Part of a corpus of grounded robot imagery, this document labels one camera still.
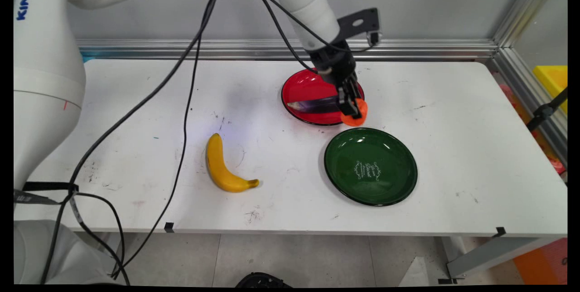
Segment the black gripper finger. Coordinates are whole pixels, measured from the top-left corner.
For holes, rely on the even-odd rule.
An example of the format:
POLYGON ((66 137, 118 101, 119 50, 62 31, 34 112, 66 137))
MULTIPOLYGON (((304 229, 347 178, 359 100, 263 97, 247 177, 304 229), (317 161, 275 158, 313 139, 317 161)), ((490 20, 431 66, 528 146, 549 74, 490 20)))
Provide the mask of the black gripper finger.
POLYGON ((361 111, 357 99, 356 101, 352 101, 348 95, 348 85, 336 86, 336 91, 338 93, 336 105, 340 112, 344 116, 361 117, 361 111))
POLYGON ((348 95, 352 101, 356 101, 357 98, 363 99, 363 94, 360 90, 360 85, 356 77, 348 78, 348 95))

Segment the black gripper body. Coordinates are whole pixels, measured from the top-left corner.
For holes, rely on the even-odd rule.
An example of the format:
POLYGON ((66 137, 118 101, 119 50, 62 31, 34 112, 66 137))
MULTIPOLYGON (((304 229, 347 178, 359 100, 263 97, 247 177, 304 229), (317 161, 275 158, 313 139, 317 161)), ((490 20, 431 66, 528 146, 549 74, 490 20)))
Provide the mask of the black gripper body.
POLYGON ((326 83, 343 86, 357 80, 356 61, 346 40, 310 52, 310 60, 326 83))

